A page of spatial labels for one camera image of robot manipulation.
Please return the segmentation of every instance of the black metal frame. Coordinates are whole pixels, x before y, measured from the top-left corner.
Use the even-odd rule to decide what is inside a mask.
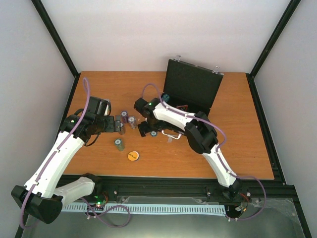
[[[77,72],[67,50],[61,41],[48,13],[46,12],[43,4],[40,0],[31,0],[36,10],[38,11],[41,19],[45,23],[50,35],[56,43],[60,53],[62,54],[66,64],[70,71],[74,75],[74,84],[69,95],[67,105],[62,117],[62,122],[68,114],[68,110],[73,99],[80,74]],[[261,126],[262,134],[264,137],[265,146],[268,152],[268,156],[271,162],[274,180],[263,180],[262,183],[265,187],[267,197],[269,198],[291,198],[294,201],[295,208],[297,210],[298,217],[300,219],[304,234],[306,237],[311,238],[305,216],[300,205],[295,187],[285,184],[285,178],[283,171],[275,150],[275,146],[269,131],[267,121],[263,112],[261,101],[257,92],[254,78],[263,65],[266,57],[273,48],[278,37],[282,33],[287,22],[291,18],[296,7],[300,3],[300,0],[290,0],[284,14],[282,15],[279,23],[277,24],[274,32],[272,33],[269,41],[263,49],[259,59],[254,65],[250,74],[246,74],[250,92],[253,98],[255,109],[258,115],[259,123]],[[79,176],[63,175],[58,183],[58,186],[65,185],[72,181],[75,181]],[[218,182],[216,179],[182,179],[182,178],[132,178],[132,177],[106,177],[101,176],[104,184],[104,190],[108,191],[109,198],[116,200],[118,196],[171,196],[171,197],[194,197],[209,202],[219,202],[220,204],[229,204],[228,201],[218,196],[208,196],[208,191],[215,191],[218,188]],[[252,197],[263,197],[262,189],[259,184],[254,180],[246,180],[243,182],[243,186],[252,192]],[[21,237],[21,229],[16,234],[17,237]]]

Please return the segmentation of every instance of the orange coin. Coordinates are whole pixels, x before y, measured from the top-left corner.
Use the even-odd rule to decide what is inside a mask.
[[[136,152],[136,151],[131,151],[128,154],[128,159],[131,160],[131,161],[137,161],[139,159],[139,153]]]

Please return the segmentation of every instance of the wire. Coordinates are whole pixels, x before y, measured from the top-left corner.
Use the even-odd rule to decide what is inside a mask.
[[[224,133],[218,126],[212,124],[210,121],[207,121],[207,120],[204,120],[204,119],[201,119],[201,118],[197,118],[197,117],[195,117],[195,116],[188,115],[188,113],[182,113],[182,112],[180,112],[180,111],[176,111],[176,110],[173,110],[172,108],[170,108],[170,107],[168,106],[168,104],[166,105],[165,102],[162,100],[162,97],[160,96],[158,87],[157,87],[155,84],[153,84],[153,83],[148,83],[148,84],[146,84],[146,85],[144,86],[144,88],[143,88],[143,90],[142,90],[142,96],[141,96],[142,98],[143,98],[143,96],[144,96],[145,89],[146,89],[148,86],[150,86],[150,85],[153,86],[153,87],[156,89],[156,91],[157,91],[157,93],[158,93],[159,101],[161,102],[161,104],[163,105],[163,107],[165,107],[167,110],[169,110],[169,111],[171,111],[171,112],[174,112],[174,113],[176,113],[176,114],[178,114],[178,115],[181,115],[181,116],[183,116],[183,117],[188,117],[188,118],[191,118],[191,119],[195,119],[195,120],[197,120],[197,121],[201,121],[201,122],[203,122],[203,123],[205,123],[205,124],[211,125],[211,126],[213,126],[214,128],[216,128],[216,129],[223,135],[223,141],[216,147],[216,154],[217,154],[217,156],[218,156],[218,159],[219,159],[221,165],[224,167],[224,169],[227,171],[227,173],[229,173],[231,176],[235,177],[236,179],[247,179],[247,178],[249,178],[249,179],[255,179],[255,180],[259,183],[259,185],[260,185],[260,187],[261,187],[261,189],[262,189],[262,191],[263,191],[263,194],[264,194],[264,204],[263,204],[263,207],[262,207],[256,214],[253,214],[253,215],[251,215],[251,216],[249,216],[249,217],[247,217],[247,218],[239,219],[238,221],[246,221],[246,220],[249,220],[249,219],[251,219],[251,218],[254,218],[254,217],[258,216],[258,215],[263,211],[263,209],[264,209],[265,206],[266,206],[266,191],[265,191],[264,186],[263,186],[263,184],[261,183],[261,181],[260,181],[258,178],[256,178],[255,176],[242,176],[242,177],[240,177],[240,176],[234,175],[231,171],[229,171],[229,169],[227,168],[227,166],[224,164],[224,162],[222,161],[222,158],[221,158],[220,155],[219,155],[219,149],[220,149],[221,146],[223,146],[223,145],[225,144],[225,142],[227,141],[227,137],[226,137],[225,133]]]
[[[109,209],[105,210],[104,212],[102,212],[101,214],[98,215],[98,214],[94,211],[93,207],[89,204],[89,202],[88,202],[85,198],[82,197],[81,200],[83,200],[83,201],[87,204],[89,210],[92,211],[92,213],[96,216],[96,218],[98,218],[99,221],[101,221],[102,223],[104,223],[104,224],[107,225],[108,227],[111,227],[111,228],[121,228],[121,227],[125,227],[125,226],[130,222],[130,220],[131,220],[130,211],[129,211],[129,209],[128,209],[127,207],[125,207],[125,206],[116,205],[116,206],[110,207]],[[101,216],[103,216],[104,214],[107,214],[109,211],[111,211],[111,210],[113,210],[113,209],[115,209],[115,208],[123,208],[124,210],[127,211],[128,215],[129,215],[129,217],[128,217],[128,219],[126,220],[126,222],[123,223],[122,225],[119,225],[119,226],[117,226],[117,225],[112,225],[112,224],[110,224],[110,223],[108,223],[108,222],[106,222],[106,221],[104,221],[104,220],[102,220],[102,219],[100,218]]]
[[[83,108],[81,108],[81,109],[78,109],[75,113],[74,113],[74,115],[78,115],[78,114],[80,114],[82,111],[83,111],[84,109]]]
[[[87,99],[86,99],[86,104],[85,104],[83,113],[81,114],[79,120],[77,121],[77,123],[75,124],[73,129],[69,132],[69,134],[65,137],[65,139],[60,143],[60,145],[57,146],[57,150],[59,150],[63,146],[63,144],[65,144],[65,142],[69,139],[69,137],[74,133],[74,131],[77,129],[77,127],[79,126],[79,124],[83,120],[84,115],[86,113],[86,110],[87,110],[87,107],[88,107],[88,103],[89,103],[89,98],[90,98],[90,84],[89,84],[89,80],[87,78],[84,78],[83,83],[84,83],[84,89],[85,89],[85,91],[87,93]],[[52,159],[53,159],[53,157],[55,156],[56,153],[57,153],[57,151],[54,151],[51,154],[51,156],[49,157],[49,159],[46,161],[46,163],[43,165],[43,167],[40,170],[38,176],[35,178],[35,182],[36,183],[31,186],[30,190],[27,192],[27,194],[26,194],[26,196],[25,196],[25,198],[23,200],[23,203],[22,203],[22,206],[21,206],[21,213],[20,213],[20,227],[22,229],[32,228],[32,227],[36,226],[38,224],[38,222],[39,222],[39,221],[36,221],[33,225],[26,226],[23,223],[23,214],[24,214],[26,203],[28,202],[32,191],[34,190],[35,186],[37,185],[37,182],[41,179],[42,174],[44,173],[45,169],[47,168],[49,163],[52,161]]]
[[[247,201],[247,206],[246,206],[246,208],[247,208],[248,205],[249,205],[249,199],[248,199],[248,197],[247,197],[246,195],[244,195],[243,193],[240,193],[240,196],[243,197],[243,201],[244,201],[244,200]]]
[[[96,138],[94,139],[94,141],[91,142],[89,145],[87,145],[87,142],[86,142],[86,143],[85,143],[85,146],[88,147],[88,146],[93,145],[93,144],[97,141],[97,139],[98,139],[99,136],[100,136],[100,133],[97,134],[97,136],[96,136]]]
[[[106,204],[108,203],[108,196],[105,193],[102,193],[103,196],[105,196]]]

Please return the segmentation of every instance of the cable clip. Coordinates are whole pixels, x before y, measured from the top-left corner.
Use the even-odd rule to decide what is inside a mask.
[[[35,186],[39,185],[39,182],[33,181],[32,184],[35,184]]]
[[[57,147],[54,148],[54,151],[56,151],[57,153],[60,152],[60,150]]]

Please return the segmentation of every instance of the white arm segment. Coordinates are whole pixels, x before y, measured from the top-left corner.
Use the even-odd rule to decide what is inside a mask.
[[[170,105],[167,105],[169,108],[176,110],[182,114],[185,114],[186,112],[176,109]],[[183,131],[185,131],[185,126],[186,123],[190,122],[192,119],[191,118],[186,118],[184,116],[181,116],[179,114],[176,114],[174,112],[171,112],[169,110],[167,110],[162,103],[159,103],[156,105],[155,109],[153,110],[153,114],[155,116],[156,119],[159,120],[163,120],[166,121],[172,125],[177,126],[178,128],[182,129]],[[186,113],[188,116],[194,116],[194,113]],[[211,152],[209,154],[207,153],[203,153],[203,156],[206,158],[206,160],[208,161],[208,163],[210,164],[211,168],[213,169],[213,171],[215,172],[218,182],[220,185],[224,186],[224,187],[229,187],[230,185],[233,185],[233,183],[236,181],[236,178],[233,177],[232,175],[230,175],[226,169],[222,166],[217,154],[216,154],[216,147],[218,146],[215,145],[212,149]],[[225,164],[225,166],[229,169],[230,173],[232,173],[233,175],[236,175],[231,168],[229,167],[226,159],[224,158],[221,150],[218,150],[219,156],[222,158],[223,163]]]
[[[63,187],[56,188],[54,194],[63,196],[63,207],[76,201],[77,199],[91,194],[94,190],[95,183],[86,177],[80,177],[78,180],[71,182]]]
[[[184,112],[182,110],[179,110],[177,108],[174,108],[168,104],[166,104],[167,107],[175,110],[175,111],[178,111],[182,114],[187,114],[188,116],[194,116],[195,114],[194,113],[187,113],[187,112]],[[155,116],[156,119],[158,120],[163,120],[163,121],[166,121],[172,125],[175,125],[177,126],[178,128],[182,129],[183,131],[185,131],[185,126],[186,126],[186,123],[190,122],[192,119],[191,118],[185,118],[184,116],[181,116],[179,114],[176,114],[174,112],[171,112],[169,110],[167,110],[163,105],[162,103],[159,103],[155,106],[155,109],[153,110],[153,114]]]
[[[208,161],[209,165],[213,169],[214,173],[217,176],[218,183],[224,187],[229,187],[230,185],[233,185],[233,183],[236,181],[236,178],[232,175],[229,174],[232,173],[233,175],[236,175],[231,168],[229,167],[226,159],[224,158],[222,152],[220,149],[218,149],[218,154],[221,157],[224,165],[229,169],[229,172],[226,171],[226,169],[222,166],[217,153],[216,153],[216,148],[218,144],[216,144],[212,149],[210,154],[203,153],[203,156],[206,158]]]
[[[58,151],[57,146],[64,140],[64,138],[68,135],[68,132],[60,132],[58,134],[57,140],[46,156],[45,160],[35,172],[35,174],[25,183],[26,189],[30,190],[31,186],[35,184],[35,179],[38,176],[40,170],[49,159],[51,154],[54,151],[57,151],[49,165],[46,167],[44,173],[42,174],[40,180],[38,181],[38,185],[33,189],[33,193],[37,194],[40,192],[41,197],[51,198],[53,196],[54,190],[56,188],[57,182],[59,181],[61,175],[69,164],[70,160],[76,154],[76,152],[84,145],[84,142],[77,137],[76,139],[73,136],[70,136],[69,139],[63,144],[61,149]]]

